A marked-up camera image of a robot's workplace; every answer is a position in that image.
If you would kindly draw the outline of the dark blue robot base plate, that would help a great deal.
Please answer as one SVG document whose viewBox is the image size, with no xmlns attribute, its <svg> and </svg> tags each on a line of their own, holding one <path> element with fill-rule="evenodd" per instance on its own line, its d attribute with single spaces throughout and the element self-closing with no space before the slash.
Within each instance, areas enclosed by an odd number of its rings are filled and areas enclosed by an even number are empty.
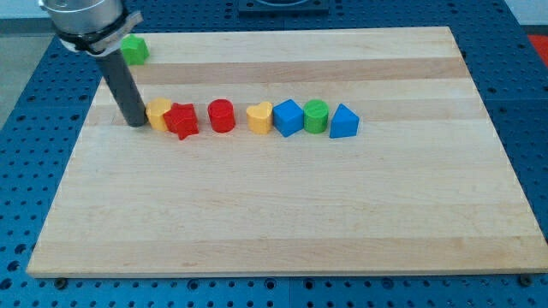
<svg viewBox="0 0 548 308">
<path fill-rule="evenodd" d="M 326 13 L 331 0 L 237 0 L 240 15 Z"/>
</svg>

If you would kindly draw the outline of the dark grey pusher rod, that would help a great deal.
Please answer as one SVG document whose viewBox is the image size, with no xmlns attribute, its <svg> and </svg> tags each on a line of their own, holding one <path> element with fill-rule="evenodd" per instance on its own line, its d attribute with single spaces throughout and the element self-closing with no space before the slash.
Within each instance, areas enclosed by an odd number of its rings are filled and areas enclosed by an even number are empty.
<svg viewBox="0 0 548 308">
<path fill-rule="evenodd" d="M 125 122 L 130 127 L 144 126 L 147 123 L 146 106 L 121 51 L 98 56 L 96 63 Z"/>
</svg>

